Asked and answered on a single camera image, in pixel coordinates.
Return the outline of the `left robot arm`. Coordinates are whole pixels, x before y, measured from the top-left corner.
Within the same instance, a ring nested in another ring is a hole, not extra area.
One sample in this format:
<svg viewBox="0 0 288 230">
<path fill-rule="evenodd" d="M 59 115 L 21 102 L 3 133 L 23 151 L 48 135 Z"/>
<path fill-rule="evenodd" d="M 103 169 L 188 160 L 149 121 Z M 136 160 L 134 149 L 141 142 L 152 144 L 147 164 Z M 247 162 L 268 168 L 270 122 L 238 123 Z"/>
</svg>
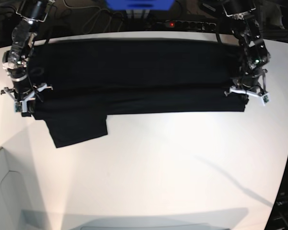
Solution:
<svg viewBox="0 0 288 230">
<path fill-rule="evenodd" d="M 233 78 L 233 86 L 225 91 L 240 94 L 245 99 L 250 96 L 261 100 L 262 104 L 270 101 L 266 89 L 266 73 L 264 69 L 270 60 L 264 39 L 253 11 L 256 6 L 252 0 L 221 0 L 224 15 L 232 21 L 232 34 L 239 42 L 241 54 L 238 76 Z"/>
</svg>

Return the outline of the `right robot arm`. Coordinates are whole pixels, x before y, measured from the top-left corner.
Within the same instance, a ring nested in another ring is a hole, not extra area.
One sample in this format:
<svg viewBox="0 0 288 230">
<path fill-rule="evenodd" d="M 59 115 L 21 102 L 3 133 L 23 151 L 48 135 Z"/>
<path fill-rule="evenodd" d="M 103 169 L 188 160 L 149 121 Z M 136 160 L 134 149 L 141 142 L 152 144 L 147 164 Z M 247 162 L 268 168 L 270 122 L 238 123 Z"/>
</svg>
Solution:
<svg viewBox="0 0 288 230">
<path fill-rule="evenodd" d="M 46 83 L 34 85 L 30 79 L 29 60 L 34 51 L 35 39 L 40 23 L 43 23 L 54 5 L 53 0 L 23 0 L 16 14 L 21 17 L 12 31 L 12 45 L 2 58 L 3 69 L 12 81 L 13 87 L 1 90 L 13 100 L 16 113 L 34 113 L 35 100 L 39 93 L 50 87 Z"/>
</svg>

